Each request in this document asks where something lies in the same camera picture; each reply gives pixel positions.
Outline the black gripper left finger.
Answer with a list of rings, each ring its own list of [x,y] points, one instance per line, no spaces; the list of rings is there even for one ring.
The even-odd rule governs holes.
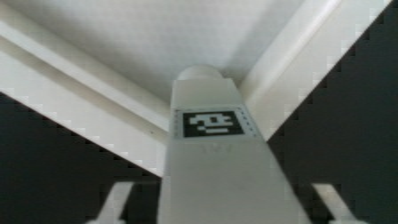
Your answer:
[[[158,185],[115,182],[95,217],[85,224],[156,224]]]

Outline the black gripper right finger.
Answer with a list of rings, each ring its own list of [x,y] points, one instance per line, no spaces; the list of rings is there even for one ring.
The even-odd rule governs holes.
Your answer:
[[[298,184],[294,193],[310,224],[367,224],[353,215],[353,210],[330,183]]]

